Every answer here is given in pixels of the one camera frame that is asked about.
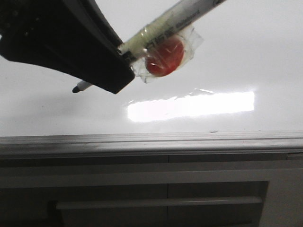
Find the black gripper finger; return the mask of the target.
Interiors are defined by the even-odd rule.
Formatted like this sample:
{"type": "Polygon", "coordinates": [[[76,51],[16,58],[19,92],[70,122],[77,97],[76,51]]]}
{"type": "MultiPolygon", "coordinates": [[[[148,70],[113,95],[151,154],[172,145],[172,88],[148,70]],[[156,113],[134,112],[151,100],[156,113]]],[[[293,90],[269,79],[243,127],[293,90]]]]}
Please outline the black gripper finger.
{"type": "Polygon", "coordinates": [[[94,0],[3,0],[0,54],[60,71],[113,94],[133,79],[122,40],[94,0]]]}

